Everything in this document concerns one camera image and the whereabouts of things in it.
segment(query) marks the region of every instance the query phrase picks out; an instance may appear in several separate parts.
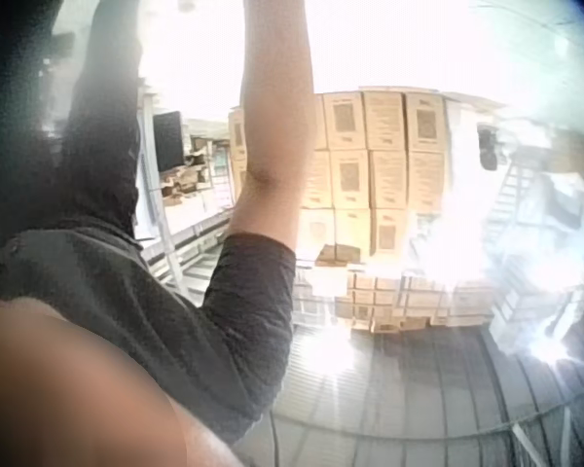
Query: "white box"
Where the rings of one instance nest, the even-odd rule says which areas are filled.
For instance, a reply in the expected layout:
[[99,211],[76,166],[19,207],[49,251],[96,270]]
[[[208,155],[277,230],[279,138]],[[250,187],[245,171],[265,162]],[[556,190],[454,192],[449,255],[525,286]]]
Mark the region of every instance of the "white box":
[[445,158],[438,153],[409,153],[409,207],[422,214],[441,212]]
[[327,139],[331,150],[366,148],[361,92],[323,94]]
[[331,177],[333,204],[337,209],[370,207],[370,178],[367,151],[333,151]]
[[445,153],[446,117],[441,95],[408,93],[409,151]]
[[337,245],[358,248],[360,261],[365,261],[370,256],[370,209],[336,210],[335,226]]
[[315,151],[308,170],[302,205],[310,209],[331,209],[331,160],[328,151]]
[[407,207],[407,153],[370,153],[370,205],[374,209]]
[[379,261],[398,263],[405,250],[409,216],[399,209],[372,211],[372,257]]
[[301,209],[297,256],[314,261],[324,245],[335,244],[333,209]]
[[400,92],[363,92],[368,149],[404,151],[405,122]]

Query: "ceiling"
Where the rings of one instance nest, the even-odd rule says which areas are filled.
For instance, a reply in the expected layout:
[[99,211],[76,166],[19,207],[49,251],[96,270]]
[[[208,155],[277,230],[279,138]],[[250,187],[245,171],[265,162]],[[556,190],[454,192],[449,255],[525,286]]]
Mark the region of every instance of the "ceiling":
[[[584,14],[562,0],[306,0],[317,92],[412,86],[482,96],[584,131]],[[86,31],[67,0],[56,29]],[[242,0],[144,5],[141,74],[160,105],[225,122],[243,69]]]

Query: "skin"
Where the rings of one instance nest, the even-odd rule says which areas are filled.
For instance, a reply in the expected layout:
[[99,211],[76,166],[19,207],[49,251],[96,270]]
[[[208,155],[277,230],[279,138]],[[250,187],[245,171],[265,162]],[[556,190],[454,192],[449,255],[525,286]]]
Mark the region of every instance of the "skin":
[[14,450],[29,460],[32,438],[51,466],[241,465],[116,347],[33,299],[0,302],[0,413]]
[[[304,0],[246,0],[245,16],[249,160],[229,234],[294,249],[315,118]],[[117,348],[28,298],[0,302],[0,435],[12,465],[241,465]]]

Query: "computer monitor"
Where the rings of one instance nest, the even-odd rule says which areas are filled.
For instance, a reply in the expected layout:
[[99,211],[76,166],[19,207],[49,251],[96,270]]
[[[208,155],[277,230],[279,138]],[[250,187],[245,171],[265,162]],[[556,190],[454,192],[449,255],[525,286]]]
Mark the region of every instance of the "computer monitor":
[[166,172],[184,164],[182,116],[179,112],[155,115],[154,137],[160,172]]

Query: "cable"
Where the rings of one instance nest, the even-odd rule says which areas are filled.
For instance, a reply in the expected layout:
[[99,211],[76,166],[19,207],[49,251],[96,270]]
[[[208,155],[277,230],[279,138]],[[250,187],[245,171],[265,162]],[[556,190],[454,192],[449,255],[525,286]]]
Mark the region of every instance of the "cable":
[[269,418],[271,419],[271,431],[273,433],[273,465],[274,467],[279,467],[280,465],[280,458],[279,458],[279,437],[276,434],[276,425],[274,424],[274,415],[273,411],[269,411]]

